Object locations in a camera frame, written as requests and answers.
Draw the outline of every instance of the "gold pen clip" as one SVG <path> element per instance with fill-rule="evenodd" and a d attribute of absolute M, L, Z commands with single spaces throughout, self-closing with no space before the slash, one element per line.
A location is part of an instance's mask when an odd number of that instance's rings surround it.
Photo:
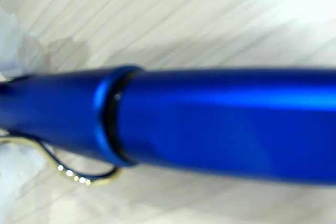
<path fill-rule="evenodd" d="M 121 171 L 119 167 L 114 166 L 108 172 L 97 175 L 77 172 L 63 164 L 51 151 L 48 150 L 46 146 L 32 138 L 9 134 L 0 136 L 0 143 L 14 143 L 32 146 L 38 152 L 40 152 L 40 154 L 48 161 L 48 163 L 52 167 L 54 167 L 54 169 L 59 172 L 63 177 L 84 185 L 108 184 L 113 179 L 117 178 Z"/>

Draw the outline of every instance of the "wood grain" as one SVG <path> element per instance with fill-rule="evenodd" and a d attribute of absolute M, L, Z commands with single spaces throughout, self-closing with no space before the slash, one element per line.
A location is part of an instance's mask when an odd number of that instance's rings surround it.
<path fill-rule="evenodd" d="M 336 65 L 334 0 L 2 0 L 52 54 L 53 71 Z M 63 155 L 85 167 L 81 158 Z M 335 223 L 336 189 L 156 167 L 78 187 L 46 168 L 8 223 Z"/>

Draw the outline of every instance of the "blue pen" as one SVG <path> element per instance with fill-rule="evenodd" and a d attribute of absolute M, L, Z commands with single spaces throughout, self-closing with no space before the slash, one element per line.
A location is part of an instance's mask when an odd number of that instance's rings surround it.
<path fill-rule="evenodd" d="M 118 167 L 333 184 L 335 124 L 336 70 L 124 66 L 23 77 L 0 90 L 10 134 Z"/>

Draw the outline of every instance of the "white tissue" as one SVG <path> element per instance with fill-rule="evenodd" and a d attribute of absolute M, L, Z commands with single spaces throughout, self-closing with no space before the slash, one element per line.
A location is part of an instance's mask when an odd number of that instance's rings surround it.
<path fill-rule="evenodd" d="M 0 8 L 0 74 L 11 79 L 48 69 L 45 48 L 23 28 L 15 15 Z M 0 144 L 0 224 L 5 223 L 5 215 L 20 188 L 44 166 L 45 160 L 33 148 Z"/>
<path fill-rule="evenodd" d="M 48 71 L 47 51 L 15 15 L 0 8 L 0 73 L 14 78 Z"/>

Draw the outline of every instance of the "metal ring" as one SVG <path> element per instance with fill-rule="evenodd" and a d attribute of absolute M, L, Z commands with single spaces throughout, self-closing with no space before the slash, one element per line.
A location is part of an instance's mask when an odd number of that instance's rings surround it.
<path fill-rule="evenodd" d="M 65 164 L 63 164 L 53 153 L 51 153 L 47 147 L 45 147 L 39 141 L 36 141 L 32 138 L 27 138 L 23 136 L 15 136 L 15 135 L 4 135 L 0 136 L 0 143 L 14 143 L 14 144 L 24 144 L 34 147 L 45 159 L 48 163 L 55 168 L 63 177 L 70 179 L 72 181 L 78 182 L 84 185 L 104 185 L 110 183 L 113 179 L 117 178 L 120 174 L 121 169 L 117 166 L 113 167 L 110 171 L 97 174 L 90 175 L 79 173 Z"/>

